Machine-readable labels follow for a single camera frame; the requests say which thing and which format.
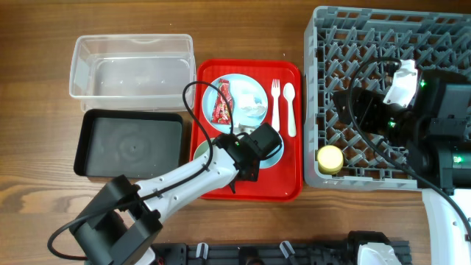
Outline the green bowl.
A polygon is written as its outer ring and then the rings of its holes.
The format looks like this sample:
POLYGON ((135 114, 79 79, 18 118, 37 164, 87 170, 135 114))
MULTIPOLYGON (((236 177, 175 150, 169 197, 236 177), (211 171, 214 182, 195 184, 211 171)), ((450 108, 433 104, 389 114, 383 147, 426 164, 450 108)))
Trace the green bowl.
POLYGON ((209 150, 209 144, 214 140, 211 138, 210 141, 204 140, 195 150, 193 159, 197 159, 199 156, 205 154, 209 150))

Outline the red snack wrapper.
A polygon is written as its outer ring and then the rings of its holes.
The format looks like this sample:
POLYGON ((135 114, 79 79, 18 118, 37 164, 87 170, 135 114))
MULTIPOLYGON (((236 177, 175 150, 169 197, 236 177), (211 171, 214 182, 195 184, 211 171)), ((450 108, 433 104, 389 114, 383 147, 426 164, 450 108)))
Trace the red snack wrapper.
POLYGON ((230 93, 230 81, 218 79, 217 88, 222 92, 225 99, 216 93, 216 102, 213 108, 211 121, 216 124, 230 124, 229 110, 233 111, 233 98, 230 93))

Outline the white tissue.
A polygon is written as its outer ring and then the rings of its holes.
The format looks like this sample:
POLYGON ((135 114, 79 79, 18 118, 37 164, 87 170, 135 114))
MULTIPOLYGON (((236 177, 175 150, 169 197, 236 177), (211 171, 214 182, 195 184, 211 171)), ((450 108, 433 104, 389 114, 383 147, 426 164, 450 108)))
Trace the white tissue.
POLYGON ((266 93, 261 89, 242 91, 236 96, 235 102, 238 110, 250 118, 260 117, 268 109, 266 93))

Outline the light blue plate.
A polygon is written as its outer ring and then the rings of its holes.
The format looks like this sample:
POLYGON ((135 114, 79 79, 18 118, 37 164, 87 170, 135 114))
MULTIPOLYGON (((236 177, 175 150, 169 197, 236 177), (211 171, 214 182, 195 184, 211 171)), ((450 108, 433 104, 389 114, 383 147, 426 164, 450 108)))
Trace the light blue plate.
MULTIPOLYGON (((219 87, 222 80, 229 82, 235 130, 239 125, 257 127, 262 124, 269 109, 268 98, 263 87, 255 79, 243 74, 225 74, 212 81, 212 85, 219 87)), ((213 128, 222 133, 228 133, 230 124, 212 122, 213 109, 218 96, 216 90, 207 87, 202 96, 202 112, 213 128)))

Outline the yellow cup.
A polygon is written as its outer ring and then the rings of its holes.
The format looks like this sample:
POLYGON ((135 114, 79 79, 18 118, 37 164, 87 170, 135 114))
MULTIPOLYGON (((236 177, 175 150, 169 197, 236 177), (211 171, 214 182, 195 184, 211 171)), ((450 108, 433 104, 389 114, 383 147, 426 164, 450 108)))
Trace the yellow cup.
POLYGON ((322 174, 337 174, 344 164, 343 152, 337 146, 333 145, 320 148, 317 152, 316 159, 319 171, 322 174))

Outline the light blue bowl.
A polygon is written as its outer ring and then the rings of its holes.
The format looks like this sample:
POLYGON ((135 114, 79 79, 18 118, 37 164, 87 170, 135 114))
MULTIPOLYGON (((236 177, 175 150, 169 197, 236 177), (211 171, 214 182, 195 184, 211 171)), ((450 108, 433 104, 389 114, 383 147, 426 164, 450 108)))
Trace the light blue bowl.
POLYGON ((280 135, 281 144, 269 153, 268 158, 260 162, 260 169, 268 169, 276 165, 283 156, 284 143, 283 137, 280 135))

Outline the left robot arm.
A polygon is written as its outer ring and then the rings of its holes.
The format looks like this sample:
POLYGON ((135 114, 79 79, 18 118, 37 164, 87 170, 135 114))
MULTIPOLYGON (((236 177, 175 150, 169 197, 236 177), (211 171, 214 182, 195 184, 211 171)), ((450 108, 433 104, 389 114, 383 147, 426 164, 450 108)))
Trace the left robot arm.
POLYGON ((78 216, 71 234, 91 265, 152 264, 151 246, 179 209, 236 178, 250 179, 282 140, 264 123, 251 134, 220 134, 191 162, 135 184, 124 176, 107 183, 78 216))

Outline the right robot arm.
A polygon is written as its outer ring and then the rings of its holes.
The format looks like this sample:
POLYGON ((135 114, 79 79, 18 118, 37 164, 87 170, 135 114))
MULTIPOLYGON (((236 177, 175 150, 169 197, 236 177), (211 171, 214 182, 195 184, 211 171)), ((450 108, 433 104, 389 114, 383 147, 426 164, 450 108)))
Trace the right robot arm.
POLYGON ((422 187, 433 264, 470 263, 470 81, 443 70, 397 70, 382 95, 361 87, 337 91, 342 123, 408 150, 406 163, 438 189, 422 187))

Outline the grey dishwasher rack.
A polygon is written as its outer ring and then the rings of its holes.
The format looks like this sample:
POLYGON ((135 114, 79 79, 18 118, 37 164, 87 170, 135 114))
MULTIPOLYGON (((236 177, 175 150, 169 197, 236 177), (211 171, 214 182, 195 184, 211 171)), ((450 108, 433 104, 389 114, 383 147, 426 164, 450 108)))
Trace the grey dishwasher rack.
POLYGON ((420 70, 470 74, 470 16, 353 7, 317 7, 304 32, 306 120, 304 178, 315 188, 362 191, 415 190, 416 180, 374 153, 350 125, 342 124, 333 102, 350 80, 378 93, 388 91, 383 66, 360 64, 375 57, 414 60, 420 70), (344 164, 322 174, 320 148, 337 146, 344 164))

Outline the black waste tray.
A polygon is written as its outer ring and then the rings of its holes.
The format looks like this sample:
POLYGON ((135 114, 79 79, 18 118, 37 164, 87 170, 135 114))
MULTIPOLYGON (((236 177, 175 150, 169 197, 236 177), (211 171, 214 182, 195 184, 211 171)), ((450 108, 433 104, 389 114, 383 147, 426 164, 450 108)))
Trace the black waste tray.
POLYGON ((74 172, 149 179, 180 166, 183 118, 176 113, 92 109, 82 120, 74 172))

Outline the white plastic fork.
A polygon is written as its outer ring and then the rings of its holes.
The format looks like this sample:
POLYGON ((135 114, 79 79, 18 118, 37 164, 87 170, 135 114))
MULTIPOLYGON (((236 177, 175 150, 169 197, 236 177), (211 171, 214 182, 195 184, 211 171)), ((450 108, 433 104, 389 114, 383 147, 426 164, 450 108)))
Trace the white plastic fork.
POLYGON ((272 106, 272 127, 277 132, 280 130, 280 116, 279 116, 279 97, 280 97, 280 80, 272 80, 271 95, 273 99, 272 106))

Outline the white plastic spoon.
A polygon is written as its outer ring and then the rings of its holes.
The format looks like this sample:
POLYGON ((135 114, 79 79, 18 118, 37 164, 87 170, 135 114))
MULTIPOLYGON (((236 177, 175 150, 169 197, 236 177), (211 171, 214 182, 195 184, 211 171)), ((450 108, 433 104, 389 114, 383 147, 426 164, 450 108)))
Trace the white plastic spoon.
POLYGON ((287 82, 284 85, 283 97, 287 101, 287 107, 288 107, 288 120, 287 120, 288 135, 293 138, 297 135, 297 128, 296 128, 296 122, 295 122, 295 117, 294 117, 294 106, 293 106, 295 90, 294 90, 294 86, 290 82, 287 82))

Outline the red serving tray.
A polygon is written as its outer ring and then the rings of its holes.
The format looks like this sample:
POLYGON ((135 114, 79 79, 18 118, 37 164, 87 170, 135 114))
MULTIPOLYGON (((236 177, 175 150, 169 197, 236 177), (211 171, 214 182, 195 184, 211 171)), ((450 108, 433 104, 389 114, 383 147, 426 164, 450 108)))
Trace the red serving tray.
POLYGON ((290 82, 294 86, 293 101, 297 135, 288 135, 288 107, 283 96, 279 97, 280 135, 283 137, 284 152, 280 161, 268 168, 260 169, 258 180, 236 181, 235 194, 227 185, 201 196, 203 199, 248 200, 264 202, 288 202, 295 199, 303 185, 303 144, 302 144, 302 82, 298 67, 287 61, 276 60, 237 60, 210 59, 197 70, 199 81, 212 82, 225 74, 243 74, 256 80, 265 90, 268 103, 272 80, 280 80, 281 85, 290 82))

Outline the clear plastic bin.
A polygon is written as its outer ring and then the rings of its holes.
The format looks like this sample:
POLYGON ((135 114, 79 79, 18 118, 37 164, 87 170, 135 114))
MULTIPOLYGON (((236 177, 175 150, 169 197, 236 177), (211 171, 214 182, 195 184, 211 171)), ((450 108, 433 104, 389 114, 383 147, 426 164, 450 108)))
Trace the clear plastic bin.
POLYGON ((83 110, 180 112, 194 106, 188 34, 83 35, 71 60, 69 94, 83 110))

